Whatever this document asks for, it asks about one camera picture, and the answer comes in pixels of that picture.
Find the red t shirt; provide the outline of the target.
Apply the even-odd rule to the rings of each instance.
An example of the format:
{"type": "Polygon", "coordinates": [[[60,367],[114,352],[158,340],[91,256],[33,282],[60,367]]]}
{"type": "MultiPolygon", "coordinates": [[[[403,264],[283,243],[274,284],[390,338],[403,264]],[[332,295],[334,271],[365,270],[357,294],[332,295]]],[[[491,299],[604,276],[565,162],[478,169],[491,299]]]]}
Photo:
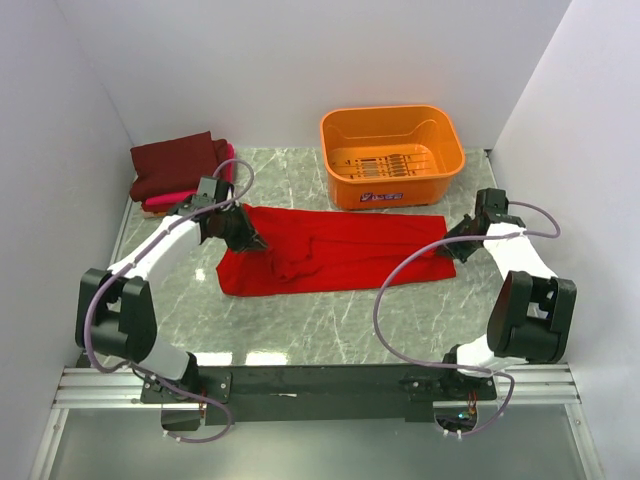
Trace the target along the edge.
{"type": "Polygon", "coordinates": [[[216,270],[229,296],[375,289],[410,254],[447,232],[439,215],[245,209],[268,247],[225,253],[216,270]]]}

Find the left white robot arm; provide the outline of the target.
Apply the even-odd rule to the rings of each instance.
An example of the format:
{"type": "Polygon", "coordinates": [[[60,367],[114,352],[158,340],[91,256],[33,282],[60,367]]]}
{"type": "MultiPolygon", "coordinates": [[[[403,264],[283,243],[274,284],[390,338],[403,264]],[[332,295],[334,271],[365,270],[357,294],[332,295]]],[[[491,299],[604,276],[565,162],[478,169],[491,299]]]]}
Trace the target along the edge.
{"type": "Polygon", "coordinates": [[[80,281],[76,342],[92,367],[110,367],[101,356],[118,359],[149,378],[164,382],[176,401],[202,391],[196,357],[158,333],[152,290],[193,250],[210,239],[233,253],[263,251],[266,241],[241,205],[243,190],[205,176],[195,193],[174,205],[159,226],[129,255],[106,270],[89,269],[80,281]]]}

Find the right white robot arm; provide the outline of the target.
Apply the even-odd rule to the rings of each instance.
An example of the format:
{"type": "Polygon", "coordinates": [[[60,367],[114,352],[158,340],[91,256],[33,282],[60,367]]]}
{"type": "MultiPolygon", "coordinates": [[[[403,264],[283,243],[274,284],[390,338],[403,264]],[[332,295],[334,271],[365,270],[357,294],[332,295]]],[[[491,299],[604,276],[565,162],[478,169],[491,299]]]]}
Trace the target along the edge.
{"type": "Polygon", "coordinates": [[[479,190],[474,214],[447,232],[451,243],[436,249],[438,256],[461,263],[483,249],[503,279],[486,333],[443,358],[454,365],[441,371],[439,387],[452,399],[487,385],[492,372],[555,364],[566,350],[577,286],[546,266],[525,235],[524,221],[509,212],[511,204],[503,190],[479,190]]]}

